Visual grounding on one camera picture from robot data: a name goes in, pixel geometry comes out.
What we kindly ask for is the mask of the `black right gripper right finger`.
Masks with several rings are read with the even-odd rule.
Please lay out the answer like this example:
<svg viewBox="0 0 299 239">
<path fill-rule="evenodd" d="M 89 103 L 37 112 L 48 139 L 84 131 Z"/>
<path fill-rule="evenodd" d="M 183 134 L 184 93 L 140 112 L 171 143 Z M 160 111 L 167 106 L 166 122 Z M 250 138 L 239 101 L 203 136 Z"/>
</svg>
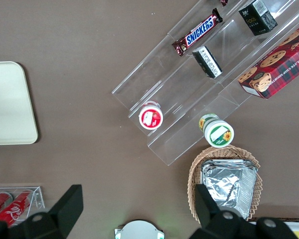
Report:
<svg viewBox="0 0 299 239">
<path fill-rule="evenodd" d="M 201 224 L 191 239 L 296 239 L 277 218 L 259 218 L 251 224 L 228 210 L 220 210 L 203 184 L 195 186 L 195 208 Z"/>
</svg>

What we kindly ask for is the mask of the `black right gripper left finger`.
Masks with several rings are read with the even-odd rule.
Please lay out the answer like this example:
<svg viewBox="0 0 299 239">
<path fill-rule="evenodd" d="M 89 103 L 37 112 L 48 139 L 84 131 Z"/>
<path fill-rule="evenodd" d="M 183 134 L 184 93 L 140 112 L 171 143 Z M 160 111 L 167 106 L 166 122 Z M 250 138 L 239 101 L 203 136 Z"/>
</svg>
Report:
<svg viewBox="0 0 299 239">
<path fill-rule="evenodd" d="M 48 212 L 9 228 L 0 221 L 0 239 L 66 239 L 83 212 L 82 185 L 72 185 Z"/>
</svg>

